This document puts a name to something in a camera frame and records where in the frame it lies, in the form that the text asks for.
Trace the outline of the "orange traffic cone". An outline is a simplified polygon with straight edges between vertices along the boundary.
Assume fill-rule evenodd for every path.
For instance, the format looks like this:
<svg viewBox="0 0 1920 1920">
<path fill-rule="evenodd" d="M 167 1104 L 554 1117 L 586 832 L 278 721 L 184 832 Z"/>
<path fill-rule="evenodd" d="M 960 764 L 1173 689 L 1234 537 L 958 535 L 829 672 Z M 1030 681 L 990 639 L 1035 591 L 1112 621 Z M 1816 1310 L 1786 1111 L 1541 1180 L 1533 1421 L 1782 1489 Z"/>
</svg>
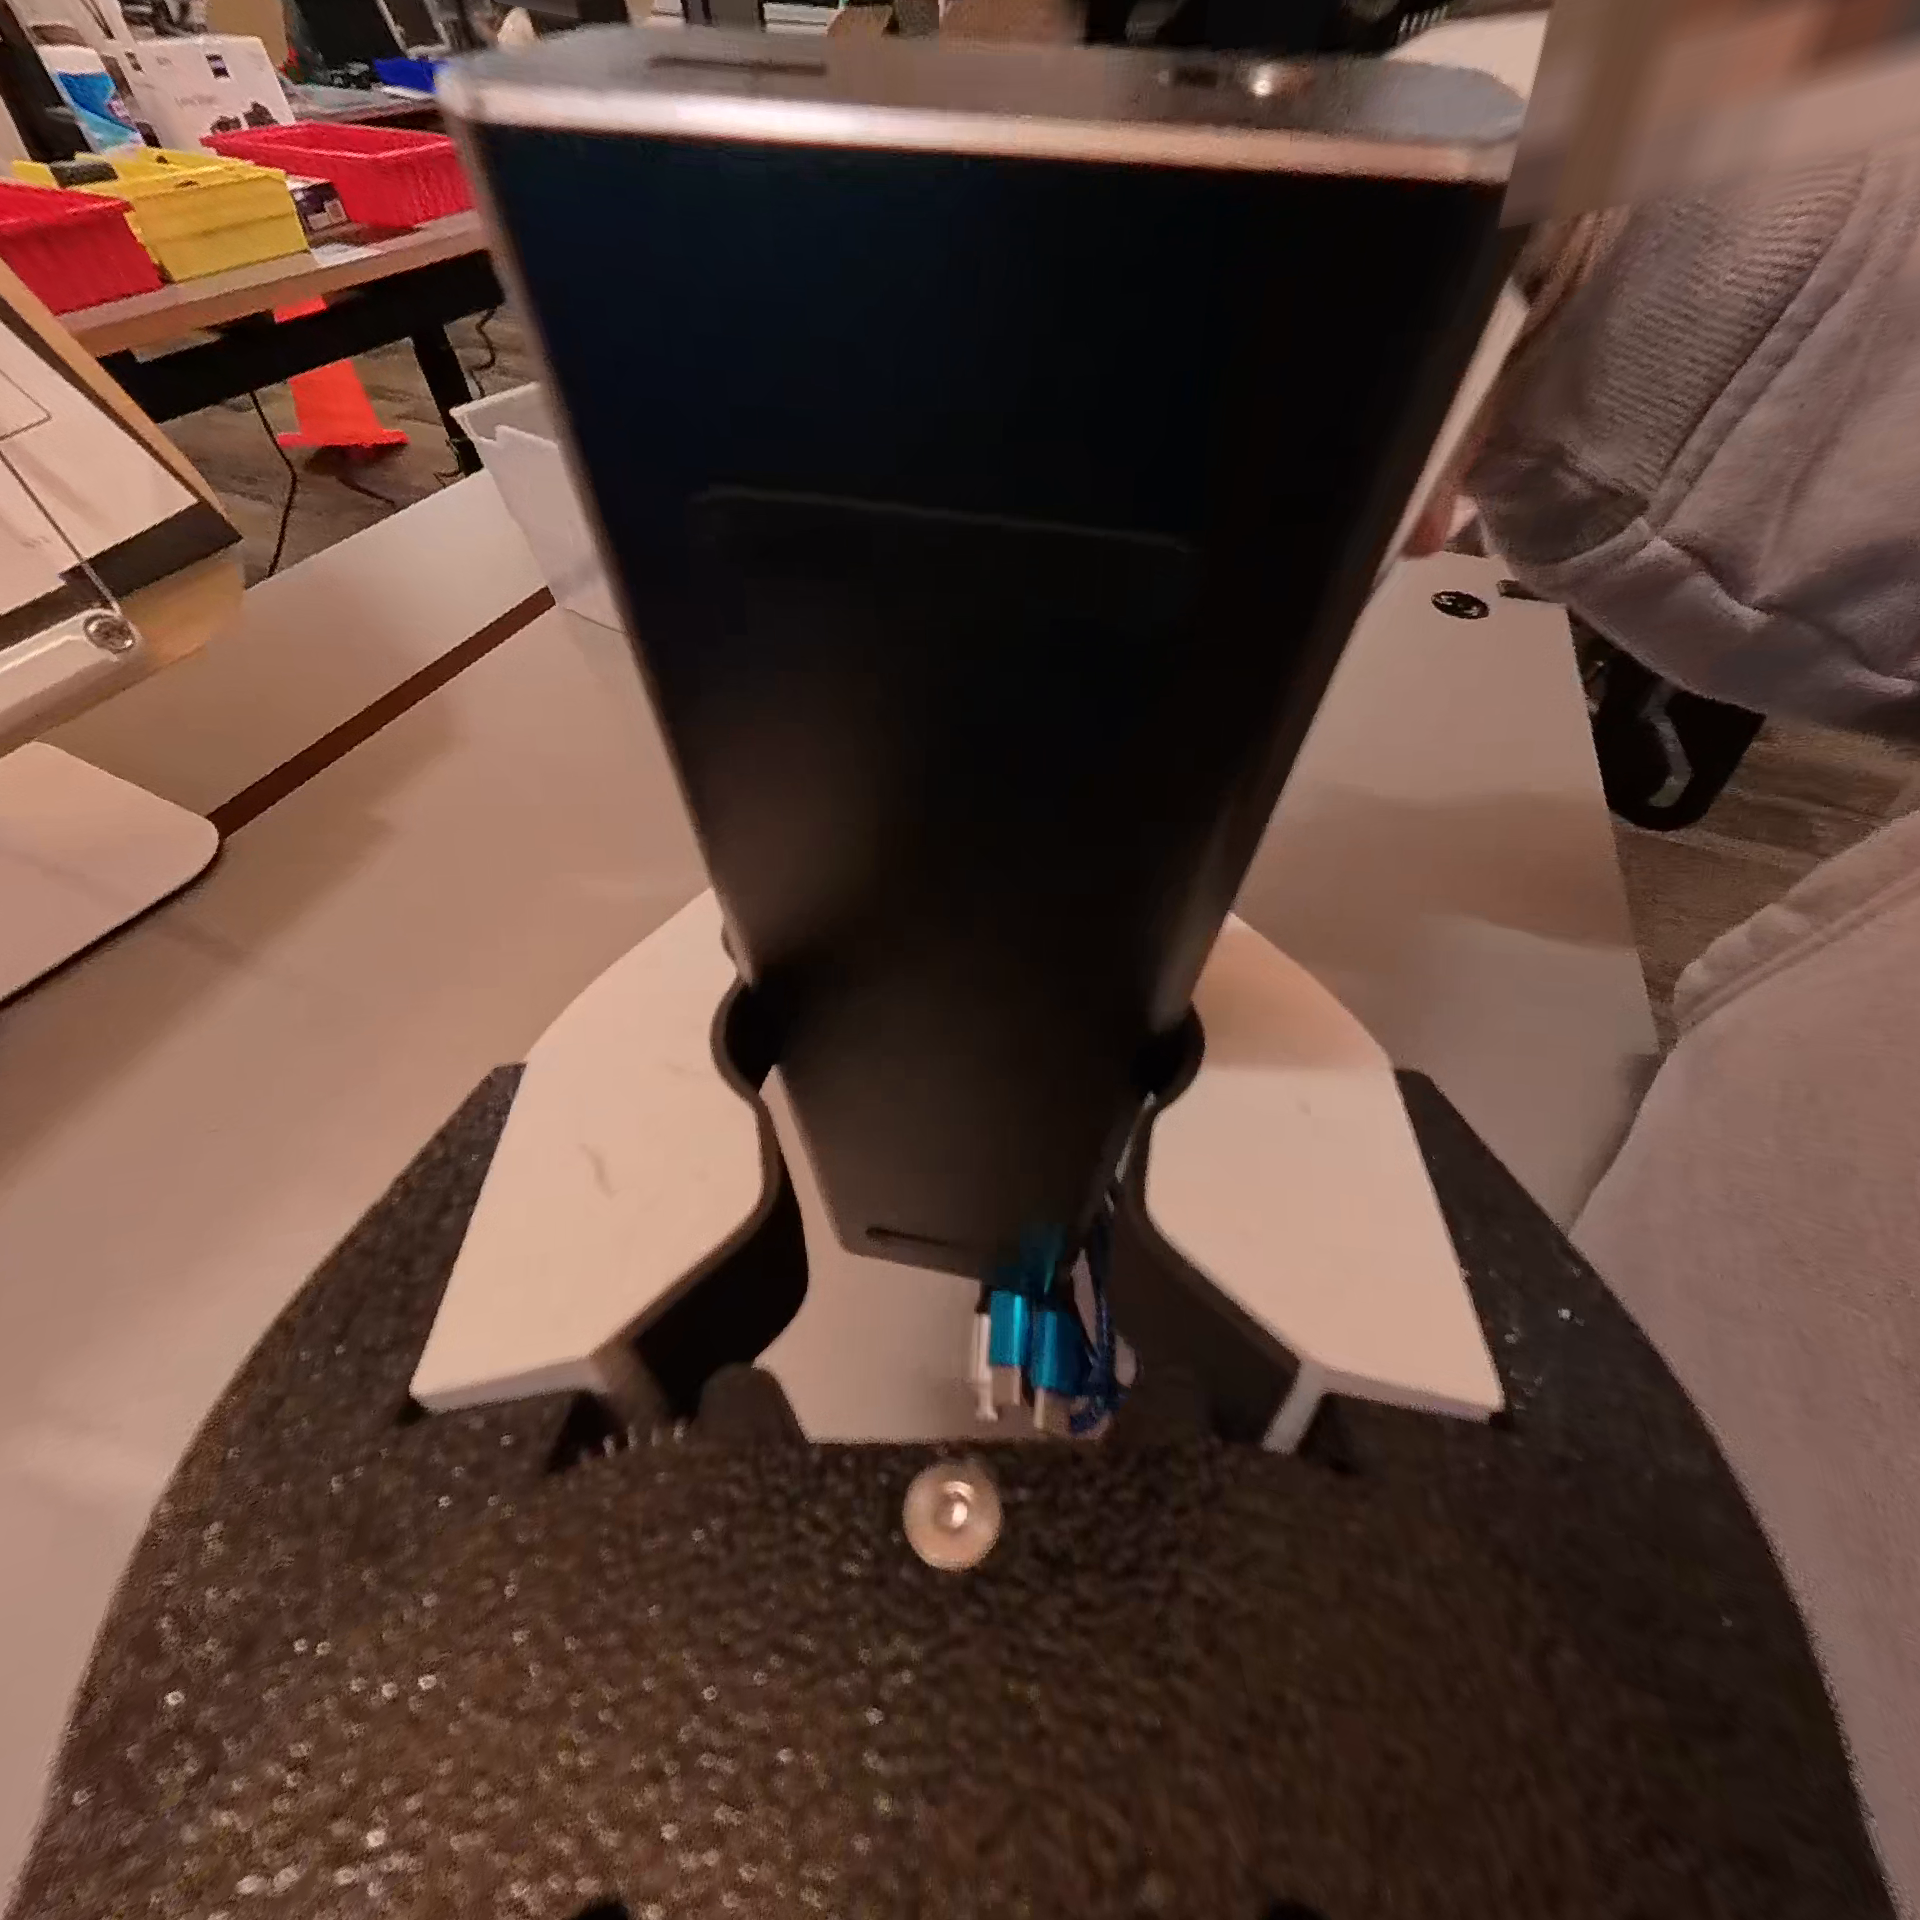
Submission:
<svg viewBox="0 0 1920 1920">
<path fill-rule="evenodd" d="M 274 433 L 278 450 L 371 462 L 411 446 L 407 431 L 376 418 L 360 376 L 344 358 L 292 375 L 285 386 L 294 424 Z"/>
</svg>

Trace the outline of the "white sign holder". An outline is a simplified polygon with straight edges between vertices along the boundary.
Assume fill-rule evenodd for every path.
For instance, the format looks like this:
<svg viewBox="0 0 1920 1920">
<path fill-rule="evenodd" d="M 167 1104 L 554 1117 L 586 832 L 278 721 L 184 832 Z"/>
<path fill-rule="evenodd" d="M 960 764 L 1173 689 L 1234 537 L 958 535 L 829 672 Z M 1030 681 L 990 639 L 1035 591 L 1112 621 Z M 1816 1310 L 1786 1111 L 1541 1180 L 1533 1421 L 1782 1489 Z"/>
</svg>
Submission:
<svg viewBox="0 0 1920 1920">
<path fill-rule="evenodd" d="M 58 748 L 243 605 L 238 532 L 192 463 L 3 269 L 3 996 L 203 874 L 198 812 Z"/>
</svg>

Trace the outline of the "person's right forearm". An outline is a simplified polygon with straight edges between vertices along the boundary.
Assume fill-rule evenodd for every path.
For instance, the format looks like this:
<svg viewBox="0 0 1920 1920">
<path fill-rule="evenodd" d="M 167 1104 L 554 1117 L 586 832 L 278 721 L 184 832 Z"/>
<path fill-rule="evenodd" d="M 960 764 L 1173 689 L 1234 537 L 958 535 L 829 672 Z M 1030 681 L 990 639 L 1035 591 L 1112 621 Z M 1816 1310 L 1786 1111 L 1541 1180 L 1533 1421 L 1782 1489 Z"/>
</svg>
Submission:
<svg viewBox="0 0 1920 1920">
<path fill-rule="evenodd" d="M 1663 681 L 1916 742 L 1918 156 L 1541 224 L 1463 493 Z"/>
</svg>

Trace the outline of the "black usb hub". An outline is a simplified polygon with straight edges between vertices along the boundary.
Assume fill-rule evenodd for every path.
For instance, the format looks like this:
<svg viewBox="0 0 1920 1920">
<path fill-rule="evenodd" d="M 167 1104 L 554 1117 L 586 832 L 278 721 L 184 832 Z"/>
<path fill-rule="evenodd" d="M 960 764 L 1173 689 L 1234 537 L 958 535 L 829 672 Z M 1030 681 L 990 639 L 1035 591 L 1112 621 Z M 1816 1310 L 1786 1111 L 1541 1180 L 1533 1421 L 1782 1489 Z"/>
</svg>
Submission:
<svg viewBox="0 0 1920 1920">
<path fill-rule="evenodd" d="M 604 28 L 442 111 L 836 1236 L 1079 1236 L 1480 337 L 1523 95 Z"/>
</svg>

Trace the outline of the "white cardboard box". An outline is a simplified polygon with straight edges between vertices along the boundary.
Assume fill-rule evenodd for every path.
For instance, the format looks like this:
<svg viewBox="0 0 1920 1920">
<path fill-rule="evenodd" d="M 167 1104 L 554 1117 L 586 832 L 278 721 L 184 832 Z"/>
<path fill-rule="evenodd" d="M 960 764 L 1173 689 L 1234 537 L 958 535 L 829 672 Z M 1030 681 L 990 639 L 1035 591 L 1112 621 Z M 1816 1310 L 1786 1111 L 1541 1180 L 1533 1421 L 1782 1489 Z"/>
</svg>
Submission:
<svg viewBox="0 0 1920 1920">
<path fill-rule="evenodd" d="M 284 127 L 298 119 L 272 50 L 260 38 L 136 38 L 112 57 L 134 121 L 164 150 L 183 152 L 211 135 Z"/>
</svg>

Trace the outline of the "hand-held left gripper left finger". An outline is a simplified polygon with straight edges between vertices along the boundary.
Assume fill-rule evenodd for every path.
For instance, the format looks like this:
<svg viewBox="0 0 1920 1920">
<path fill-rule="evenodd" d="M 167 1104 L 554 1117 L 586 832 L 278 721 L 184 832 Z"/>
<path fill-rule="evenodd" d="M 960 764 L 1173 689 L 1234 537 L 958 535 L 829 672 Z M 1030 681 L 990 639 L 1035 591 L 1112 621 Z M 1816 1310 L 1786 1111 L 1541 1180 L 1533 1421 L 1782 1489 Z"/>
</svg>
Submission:
<svg viewBox="0 0 1920 1920">
<path fill-rule="evenodd" d="M 411 1398 L 587 1393 L 693 1412 L 800 1313 L 800 1196 L 773 1041 L 712 893 L 623 953 L 532 1047 Z"/>
</svg>

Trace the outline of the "wooden desk with black legs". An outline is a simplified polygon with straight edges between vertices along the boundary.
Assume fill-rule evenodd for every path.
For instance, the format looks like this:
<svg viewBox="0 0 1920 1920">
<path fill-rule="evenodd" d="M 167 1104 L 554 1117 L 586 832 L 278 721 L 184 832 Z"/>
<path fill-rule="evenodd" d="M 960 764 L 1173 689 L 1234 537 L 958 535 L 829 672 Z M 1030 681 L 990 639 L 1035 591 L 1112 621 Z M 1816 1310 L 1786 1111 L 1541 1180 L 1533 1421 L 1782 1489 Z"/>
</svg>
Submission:
<svg viewBox="0 0 1920 1920">
<path fill-rule="evenodd" d="M 62 316 L 158 423 L 407 345 L 448 424 L 470 391 L 448 326 L 502 304 L 474 209 L 363 247 L 324 247 Z"/>
</svg>

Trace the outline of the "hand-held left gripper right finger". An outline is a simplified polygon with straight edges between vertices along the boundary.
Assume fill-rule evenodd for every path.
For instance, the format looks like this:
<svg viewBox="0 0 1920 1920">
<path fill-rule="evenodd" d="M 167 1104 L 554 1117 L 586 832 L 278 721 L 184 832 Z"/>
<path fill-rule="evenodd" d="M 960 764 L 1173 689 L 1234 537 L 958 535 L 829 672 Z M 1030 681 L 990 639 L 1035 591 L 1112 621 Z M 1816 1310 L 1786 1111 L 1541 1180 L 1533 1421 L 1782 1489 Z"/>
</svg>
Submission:
<svg viewBox="0 0 1920 1920">
<path fill-rule="evenodd" d="M 1381 1045 L 1237 917 L 1191 1012 L 1197 1068 L 1142 1140 L 1173 1297 L 1140 1358 L 1191 1368 L 1226 1432 L 1283 1454 L 1331 1397 L 1487 1424 L 1503 1386 Z"/>
</svg>

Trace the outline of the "clear plastic bin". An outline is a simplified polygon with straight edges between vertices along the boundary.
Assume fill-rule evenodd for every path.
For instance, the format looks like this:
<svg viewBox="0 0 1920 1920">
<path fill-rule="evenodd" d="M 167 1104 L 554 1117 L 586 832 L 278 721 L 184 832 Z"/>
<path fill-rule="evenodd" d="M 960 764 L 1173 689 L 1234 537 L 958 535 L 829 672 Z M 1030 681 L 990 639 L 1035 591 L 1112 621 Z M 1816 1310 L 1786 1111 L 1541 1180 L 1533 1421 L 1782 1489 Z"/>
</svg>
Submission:
<svg viewBox="0 0 1920 1920">
<path fill-rule="evenodd" d="M 621 613 L 600 566 L 587 509 L 575 492 L 544 388 L 514 388 L 451 409 L 494 478 L 502 505 L 527 542 L 557 607 L 621 631 Z"/>
</svg>

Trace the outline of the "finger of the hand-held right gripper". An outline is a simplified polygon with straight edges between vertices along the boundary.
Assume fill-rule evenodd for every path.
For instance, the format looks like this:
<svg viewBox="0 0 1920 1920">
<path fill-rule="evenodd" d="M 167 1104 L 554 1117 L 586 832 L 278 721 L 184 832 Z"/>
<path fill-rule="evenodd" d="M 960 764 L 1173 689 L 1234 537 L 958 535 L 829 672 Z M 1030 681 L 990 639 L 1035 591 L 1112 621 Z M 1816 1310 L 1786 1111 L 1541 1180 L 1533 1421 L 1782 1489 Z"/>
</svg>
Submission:
<svg viewBox="0 0 1920 1920">
<path fill-rule="evenodd" d="M 1407 497 L 1407 559 L 1439 553 L 1454 535 L 1464 474 L 1485 440 L 1503 366 L 1526 320 L 1523 293 L 1502 290 Z"/>
</svg>

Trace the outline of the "yellow plastic bin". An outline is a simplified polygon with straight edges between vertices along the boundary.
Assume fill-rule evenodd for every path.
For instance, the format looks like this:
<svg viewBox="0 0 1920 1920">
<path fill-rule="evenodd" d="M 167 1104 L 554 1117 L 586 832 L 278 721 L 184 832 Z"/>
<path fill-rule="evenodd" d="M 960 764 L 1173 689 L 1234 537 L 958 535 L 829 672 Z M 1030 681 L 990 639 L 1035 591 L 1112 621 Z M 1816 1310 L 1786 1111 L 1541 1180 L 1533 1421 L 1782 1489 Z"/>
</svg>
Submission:
<svg viewBox="0 0 1920 1920">
<path fill-rule="evenodd" d="M 124 148 L 13 160 L 26 184 L 124 200 L 164 281 L 194 281 L 310 250 L 285 173 L 213 150 Z"/>
</svg>

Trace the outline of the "red plastic bin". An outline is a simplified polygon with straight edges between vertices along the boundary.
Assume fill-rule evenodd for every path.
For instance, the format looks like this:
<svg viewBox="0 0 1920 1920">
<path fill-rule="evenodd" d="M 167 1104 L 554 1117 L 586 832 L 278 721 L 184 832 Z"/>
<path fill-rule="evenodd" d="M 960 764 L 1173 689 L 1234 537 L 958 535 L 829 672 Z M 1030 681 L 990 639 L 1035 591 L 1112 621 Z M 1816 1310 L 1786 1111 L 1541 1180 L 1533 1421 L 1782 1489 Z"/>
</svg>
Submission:
<svg viewBox="0 0 1920 1920">
<path fill-rule="evenodd" d="M 131 205 L 84 188 L 4 180 L 3 258 L 58 316 L 162 288 Z"/>
<path fill-rule="evenodd" d="M 464 161 L 442 132 L 299 121 L 205 132 L 202 143 L 333 184 L 347 218 L 367 228 L 411 231 L 474 207 Z"/>
</svg>

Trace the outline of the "person in beige hoodie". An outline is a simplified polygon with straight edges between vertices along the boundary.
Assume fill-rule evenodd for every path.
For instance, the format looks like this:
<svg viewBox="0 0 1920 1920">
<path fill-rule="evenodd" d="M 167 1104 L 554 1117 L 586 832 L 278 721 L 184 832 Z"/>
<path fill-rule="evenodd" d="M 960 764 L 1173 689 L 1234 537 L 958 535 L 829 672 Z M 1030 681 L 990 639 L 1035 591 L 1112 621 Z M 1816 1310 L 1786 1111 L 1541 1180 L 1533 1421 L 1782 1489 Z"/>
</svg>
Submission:
<svg viewBox="0 0 1920 1920">
<path fill-rule="evenodd" d="M 1575 1222 L 1707 1417 L 1918 1894 L 1918 818 L 1720 934 Z"/>
</svg>

